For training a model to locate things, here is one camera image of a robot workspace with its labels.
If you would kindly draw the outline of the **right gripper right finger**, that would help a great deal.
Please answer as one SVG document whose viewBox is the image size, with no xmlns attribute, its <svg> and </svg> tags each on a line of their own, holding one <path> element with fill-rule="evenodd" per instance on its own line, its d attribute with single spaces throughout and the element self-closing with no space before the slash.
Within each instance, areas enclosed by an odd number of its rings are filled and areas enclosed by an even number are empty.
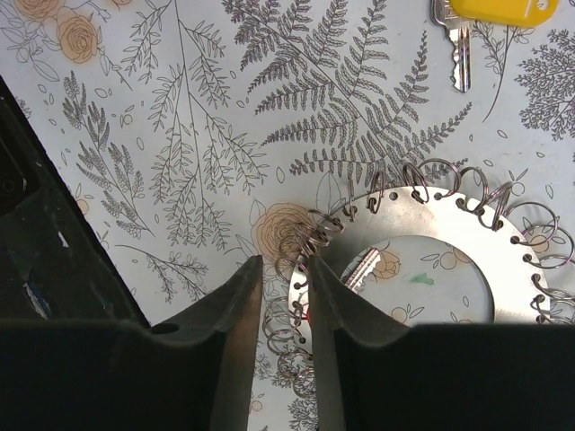
<svg viewBox="0 0 575 431">
<path fill-rule="evenodd" d="M 571 430 L 574 329 L 408 327 L 309 261 L 322 430 Z"/>
</svg>

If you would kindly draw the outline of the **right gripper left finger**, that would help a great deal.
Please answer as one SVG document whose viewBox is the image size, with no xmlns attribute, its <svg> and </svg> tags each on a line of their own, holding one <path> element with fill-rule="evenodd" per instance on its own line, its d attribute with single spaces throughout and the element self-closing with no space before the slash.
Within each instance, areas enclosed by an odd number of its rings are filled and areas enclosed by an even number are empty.
<svg viewBox="0 0 575 431">
<path fill-rule="evenodd" d="M 262 259 L 146 328 L 123 320 L 4 320 L 4 430 L 244 430 Z"/>
</svg>

